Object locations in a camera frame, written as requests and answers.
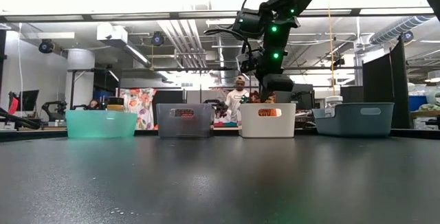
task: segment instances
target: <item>desk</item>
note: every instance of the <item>desk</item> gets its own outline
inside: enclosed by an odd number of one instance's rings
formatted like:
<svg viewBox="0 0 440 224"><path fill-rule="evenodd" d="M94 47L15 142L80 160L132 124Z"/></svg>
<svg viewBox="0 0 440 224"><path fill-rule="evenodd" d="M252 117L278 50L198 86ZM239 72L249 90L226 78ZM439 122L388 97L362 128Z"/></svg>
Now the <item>desk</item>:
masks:
<svg viewBox="0 0 440 224"><path fill-rule="evenodd" d="M439 155L438 141L396 137L4 142L0 216L3 224L438 223Z"/></svg>

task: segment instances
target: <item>red object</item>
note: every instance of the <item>red object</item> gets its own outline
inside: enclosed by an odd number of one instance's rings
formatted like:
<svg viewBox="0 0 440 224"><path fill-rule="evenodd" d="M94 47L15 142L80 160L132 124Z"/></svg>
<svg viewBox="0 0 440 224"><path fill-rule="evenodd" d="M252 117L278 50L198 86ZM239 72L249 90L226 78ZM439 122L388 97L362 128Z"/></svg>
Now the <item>red object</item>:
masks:
<svg viewBox="0 0 440 224"><path fill-rule="evenodd" d="M14 113L17 111L18 107L19 107L19 100L17 100L16 98L13 98L11 106L9 107L8 113L10 115L14 115Z"/></svg>

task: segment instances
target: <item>black partition panel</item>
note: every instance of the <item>black partition panel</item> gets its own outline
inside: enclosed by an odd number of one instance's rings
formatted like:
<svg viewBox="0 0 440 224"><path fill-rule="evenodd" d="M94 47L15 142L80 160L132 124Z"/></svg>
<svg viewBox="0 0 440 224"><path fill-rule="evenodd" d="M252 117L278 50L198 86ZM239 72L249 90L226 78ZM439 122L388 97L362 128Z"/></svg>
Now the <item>black partition panel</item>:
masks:
<svg viewBox="0 0 440 224"><path fill-rule="evenodd" d="M393 69L394 112L393 128L412 128L408 99L408 78L406 75L405 47L402 36L390 53Z"/></svg>
<svg viewBox="0 0 440 224"><path fill-rule="evenodd" d="M394 102L393 70L390 55L364 63L365 102Z"/></svg>
<svg viewBox="0 0 440 224"><path fill-rule="evenodd" d="M402 40L399 39L390 54L365 63L362 71L364 101L395 103L392 128L411 128Z"/></svg>
<svg viewBox="0 0 440 224"><path fill-rule="evenodd" d="M364 101L364 87L341 87L341 96L344 98L344 103L362 103Z"/></svg>
<svg viewBox="0 0 440 224"><path fill-rule="evenodd" d="M181 104L183 93L180 90L157 90L153 98L153 119L157 124L156 104Z"/></svg>

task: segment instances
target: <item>cap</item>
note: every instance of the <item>cap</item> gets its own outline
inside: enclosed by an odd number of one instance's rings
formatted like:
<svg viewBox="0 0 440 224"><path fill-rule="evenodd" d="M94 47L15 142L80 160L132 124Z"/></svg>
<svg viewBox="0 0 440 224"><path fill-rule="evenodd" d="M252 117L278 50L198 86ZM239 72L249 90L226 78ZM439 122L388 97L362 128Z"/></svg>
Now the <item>cap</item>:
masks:
<svg viewBox="0 0 440 224"><path fill-rule="evenodd" d="M243 76L237 76L235 82L245 82L245 78Z"/></svg>

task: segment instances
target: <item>teal plastic bin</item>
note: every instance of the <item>teal plastic bin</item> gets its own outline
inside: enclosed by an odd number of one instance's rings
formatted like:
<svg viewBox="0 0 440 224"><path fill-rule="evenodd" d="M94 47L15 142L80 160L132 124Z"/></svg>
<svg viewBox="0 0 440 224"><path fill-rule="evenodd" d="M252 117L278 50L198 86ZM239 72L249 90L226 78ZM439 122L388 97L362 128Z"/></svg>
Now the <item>teal plastic bin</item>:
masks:
<svg viewBox="0 0 440 224"><path fill-rule="evenodd" d="M138 115L121 111L67 111L69 138L130 137Z"/></svg>

